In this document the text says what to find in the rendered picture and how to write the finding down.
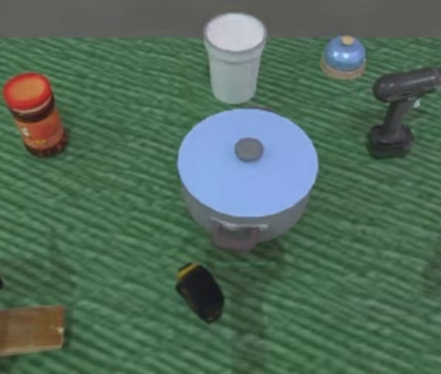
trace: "striped green mat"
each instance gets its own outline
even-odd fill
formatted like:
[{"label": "striped green mat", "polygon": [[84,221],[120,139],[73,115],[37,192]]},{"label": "striped green mat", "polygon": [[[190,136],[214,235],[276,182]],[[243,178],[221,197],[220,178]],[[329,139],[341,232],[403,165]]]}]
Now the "striped green mat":
[{"label": "striped green mat", "polygon": [[[189,218],[176,150],[210,94],[193,39],[0,39],[0,91],[47,74],[71,131],[60,157],[27,154],[0,96],[0,309],[62,303],[69,344],[0,359],[0,374],[441,374],[441,92],[409,117],[417,143],[375,161],[365,134],[385,72],[441,65],[441,39],[365,40],[366,74],[325,78],[325,40],[271,40],[249,105],[297,122],[319,179],[304,219],[249,256]],[[208,266],[222,319],[196,318],[176,270]]]}]

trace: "power drill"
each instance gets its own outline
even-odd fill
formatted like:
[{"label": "power drill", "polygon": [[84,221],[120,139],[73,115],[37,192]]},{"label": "power drill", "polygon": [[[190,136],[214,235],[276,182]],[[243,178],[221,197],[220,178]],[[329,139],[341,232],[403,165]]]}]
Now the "power drill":
[{"label": "power drill", "polygon": [[441,68],[423,68],[386,74],[373,85],[374,97],[390,103],[383,124],[369,132],[368,148],[374,158],[403,157],[415,138],[404,116],[422,96],[441,89]]}]

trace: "cup rim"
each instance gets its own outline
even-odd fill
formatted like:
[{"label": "cup rim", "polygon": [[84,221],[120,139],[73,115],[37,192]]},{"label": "cup rim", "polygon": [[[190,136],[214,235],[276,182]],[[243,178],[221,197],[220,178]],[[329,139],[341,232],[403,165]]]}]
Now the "cup rim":
[{"label": "cup rim", "polygon": [[[257,23],[260,24],[260,26],[262,27],[263,30],[263,35],[262,35],[262,40],[256,44],[255,46],[248,48],[248,49],[244,49],[242,51],[232,51],[231,49],[227,49],[227,48],[220,48],[218,46],[216,46],[214,43],[212,43],[212,41],[210,41],[209,37],[207,36],[207,29],[209,27],[209,25],[217,20],[220,19],[221,17],[225,17],[225,16],[231,16],[231,15],[240,15],[240,16],[246,16],[249,17],[251,19],[254,19]],[[217,49],[218,51],[222,51],[222,52],[227,52],[227,53],[231,53],[231,54],[244,54],[244,53],[249,53],[252,51],[255,51],[256,49],[260,48],[260,46],[264,45],[266,43],[266,39],[267,39],[267,28],[266,25],[264,25],[264,23],[258,19],[255,16],[252,16],[251,14],[248,14],[246,12],[225,12],[225,13],[221,13],[217,16],[215,16],[214,18],[212,18],[210,21],[208,21],[205,25],[205,27],[203,28],[203,42],[208,44],[209,46],[211,46],[214,49]]]}]

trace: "wooden block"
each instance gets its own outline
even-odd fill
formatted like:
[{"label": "wooden block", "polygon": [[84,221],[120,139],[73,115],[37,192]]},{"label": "wooden block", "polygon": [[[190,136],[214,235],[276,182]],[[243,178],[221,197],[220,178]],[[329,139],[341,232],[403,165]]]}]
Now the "wooden block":
[{"label": "wooden block", "polygon": [[62,306],[0,310],[0,357],[59,349],[64,333]]}]

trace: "drill handle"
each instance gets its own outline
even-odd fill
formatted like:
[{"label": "drill handle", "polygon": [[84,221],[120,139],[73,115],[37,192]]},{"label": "drill handle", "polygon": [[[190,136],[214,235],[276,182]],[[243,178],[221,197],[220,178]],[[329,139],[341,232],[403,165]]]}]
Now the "drill handle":
[{"label": "drill handle", "polygon": [[389,137],[398,134],[403,125],[404,117],[414,107],[418,99],[419,97],[410,97],[391,103],[383,119],[381,135]]}]

